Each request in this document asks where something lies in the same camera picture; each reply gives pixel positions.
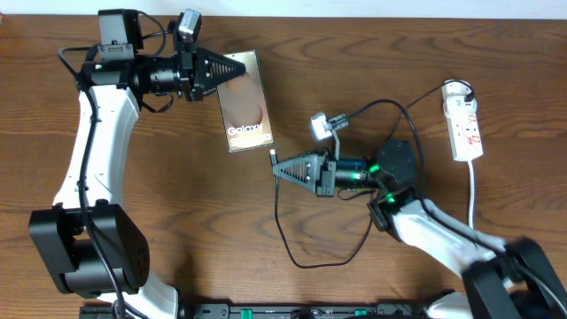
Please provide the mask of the Galaxy S25 Ultra smartphone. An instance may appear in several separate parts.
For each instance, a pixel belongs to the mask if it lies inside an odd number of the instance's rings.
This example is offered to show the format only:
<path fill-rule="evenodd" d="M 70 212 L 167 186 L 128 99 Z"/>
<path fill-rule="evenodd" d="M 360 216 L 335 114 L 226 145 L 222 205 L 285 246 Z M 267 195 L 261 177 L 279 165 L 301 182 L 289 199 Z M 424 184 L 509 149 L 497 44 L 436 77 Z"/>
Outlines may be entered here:
<path fill-rule="evenodd" d="M 242 152 L 274 143 L 268 105 L 256 51 L 226 54 L 245 65 L 245 74 L 217 87 L 229 152 Z"/>

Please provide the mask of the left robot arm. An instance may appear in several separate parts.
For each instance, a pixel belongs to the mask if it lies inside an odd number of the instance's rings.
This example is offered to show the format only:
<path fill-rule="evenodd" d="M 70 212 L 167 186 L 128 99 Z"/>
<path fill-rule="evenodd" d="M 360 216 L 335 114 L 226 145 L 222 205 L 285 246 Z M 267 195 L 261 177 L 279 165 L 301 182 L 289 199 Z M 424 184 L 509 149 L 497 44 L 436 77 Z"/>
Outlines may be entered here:
<path fill-rule="evenodd" d="M 179 292 L 151 270 L 149 245 L 123 207 L 128 143 L 146 95 L 202 100 L 245 66 L 197 44 L 202 21 L 186 10 L 159 27 L 174 52 L 144 54 L 138 10 L 102 10 L 100 40 L 72 70 L 80 119 L 53 204 L 31 213 L 29 234 L 56 288 L 107 303 L 112 318 L 186 318 Z"/>

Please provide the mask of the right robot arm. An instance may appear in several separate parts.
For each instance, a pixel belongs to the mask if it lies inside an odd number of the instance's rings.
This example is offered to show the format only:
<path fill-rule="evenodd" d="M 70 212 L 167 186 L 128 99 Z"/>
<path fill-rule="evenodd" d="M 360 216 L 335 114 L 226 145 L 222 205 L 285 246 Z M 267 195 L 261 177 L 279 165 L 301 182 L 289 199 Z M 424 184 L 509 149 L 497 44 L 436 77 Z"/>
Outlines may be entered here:
<path fill-rule="evenodd" d="M 564 318 L 566 290 L 542 248 L 521 237 L 509 242 L 474 230 L 422 198 L 416 158 L 401 140 L 385 143 L 374 158 L 340 158 L 337 150 L 305 152 L 286 160 L 270 155 L 277 181 L 318 197 L 336 188 L 364 188 L 372 224 L 413 246 L 462 279 L 464 293 L 449 292 L 417 310 L 430 318 Z"/>

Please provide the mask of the white power strip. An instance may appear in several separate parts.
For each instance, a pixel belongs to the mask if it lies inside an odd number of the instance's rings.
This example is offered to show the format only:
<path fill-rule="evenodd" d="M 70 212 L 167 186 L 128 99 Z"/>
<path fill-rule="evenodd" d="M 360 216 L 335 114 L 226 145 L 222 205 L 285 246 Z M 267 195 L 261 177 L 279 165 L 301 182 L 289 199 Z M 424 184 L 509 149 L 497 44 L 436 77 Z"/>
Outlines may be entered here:
<path fill-rule="evenodd" d="M 484 154 L 478 126 L 478 102 L 470 85 L 462 80 L 446 80 L 442 87 L 443 113 L 447 118 L 453 159 L 473 161 Z"/>

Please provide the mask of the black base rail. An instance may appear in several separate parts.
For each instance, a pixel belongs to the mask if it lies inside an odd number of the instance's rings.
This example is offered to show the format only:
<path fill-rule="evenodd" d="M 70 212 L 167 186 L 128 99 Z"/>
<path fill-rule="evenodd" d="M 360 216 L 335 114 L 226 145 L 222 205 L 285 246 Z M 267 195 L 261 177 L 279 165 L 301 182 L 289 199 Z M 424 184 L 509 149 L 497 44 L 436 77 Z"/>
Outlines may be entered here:
<path fill-rule="evenodd" d="M 181 306 L 184 319 L 339 319 L 339 318 L 471 318 L 462 309 L 425 309 L 411 304 L 381 303 L 367 306 Z"/>

